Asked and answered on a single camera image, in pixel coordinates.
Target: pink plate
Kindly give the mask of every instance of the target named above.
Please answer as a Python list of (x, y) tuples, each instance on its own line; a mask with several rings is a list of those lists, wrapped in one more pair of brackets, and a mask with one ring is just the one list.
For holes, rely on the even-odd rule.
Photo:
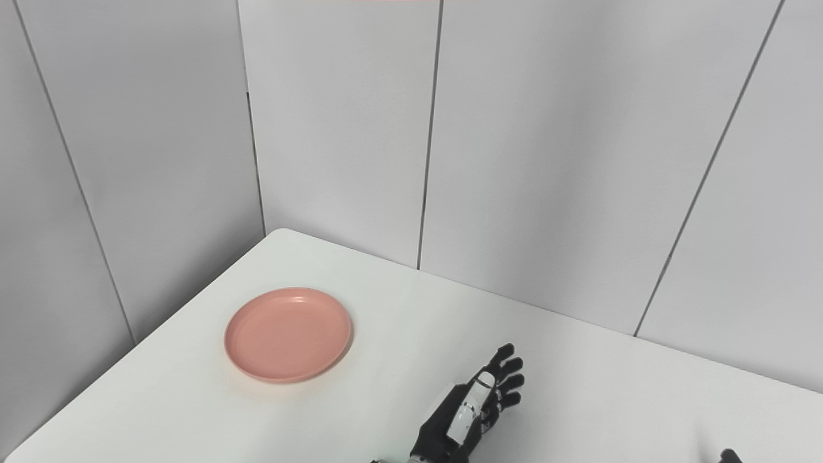
[(226, 327), (226, 352), (246, 374), (269, 382), (311, 378), (341, 357), (351, 320), (334, 297), (283, 288), (246, 302)]

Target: robotic hand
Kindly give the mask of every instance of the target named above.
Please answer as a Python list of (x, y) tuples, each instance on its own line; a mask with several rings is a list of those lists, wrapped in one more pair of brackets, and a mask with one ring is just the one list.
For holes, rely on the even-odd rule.
[(489, 364), (468, 383), (449, 392), (421, 426), (409, 463), (468, 463), (468, 456), (500, 413), (520, 403), (520, 394), (514, 390), (525, 381), (519, 373), (523, 360), (513, 355), (512, 344), (497, 349)]

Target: robot finger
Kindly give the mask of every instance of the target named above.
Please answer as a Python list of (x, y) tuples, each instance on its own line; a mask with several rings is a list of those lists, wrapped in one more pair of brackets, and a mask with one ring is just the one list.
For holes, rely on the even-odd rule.
[(514, 355), (514, 344), (508, 343), (497, 349), (497, 353), (489, 361), (489, 365), (500, 365), (506, 358)]
[(519, 392), (511, 392), (503, 396), (500, 399), (500, 402), (497, 403), (497, 408), (499, 411), (503, 411), (505, 409), (514, 407), (515, 405), (520, 403), (520, 393)]
[(480, 417), (481, 433), (485, 434), (488, 432), (489, 429), (497, 423), (498, 418), (500, 418), (500, 408), (498, 408), (497, 402), (490, 404), (488, 408), (483, 409), (483, 413)]
[(742, 463), (734, 450), (727, 448), (720, 454), (720, 463)]
[(500, 367), (500, 374), (497, 375), (498, 381), (503, 381), (508, 375), (519, 372), (523, 368), (523, 359), (520, 357), (512, 358)]
[(502, 399), (504, 395), (508, 394), (513, 389), (519, 388), (520, 386), (525, 384), (525, 382), (526, 378), (524, 378), (523, 375), (519, 373), (516, 375), (509, 376), (508, 378), (506, 378), (505, 381), (503, 381), (502, 383), (500, 383), (499, 386), (497, 386), (497, 390), (500, 393), (498, 399)]

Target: white table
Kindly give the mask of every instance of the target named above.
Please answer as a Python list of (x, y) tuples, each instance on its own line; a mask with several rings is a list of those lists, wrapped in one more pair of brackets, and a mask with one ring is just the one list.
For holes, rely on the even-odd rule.
[[(223, 351), (244, 302), (289, 286), (339, 299), (349, 353), (293, 385)], [(514, 342), (523, 403), (472, 463), (823, 461), (823, 395), (278, 230), (49, 420), (7, 463), (405, 461), (436, 396)]]

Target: white panel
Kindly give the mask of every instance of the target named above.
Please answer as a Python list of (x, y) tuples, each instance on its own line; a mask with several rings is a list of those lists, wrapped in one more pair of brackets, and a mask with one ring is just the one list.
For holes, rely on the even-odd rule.
[(640, 335), (823, 392), (823, 3), (790, 0)]
[(20, 4), (140, 339), (263, 235), (235, 4)]
[(266, 228), (416, 265), (438, 3), (239, 5)]
[(0, 461), (131, 347), (14, 4), (0, 0)]
[(776, 6), (446, 2), (421, 269), (632, 332)]

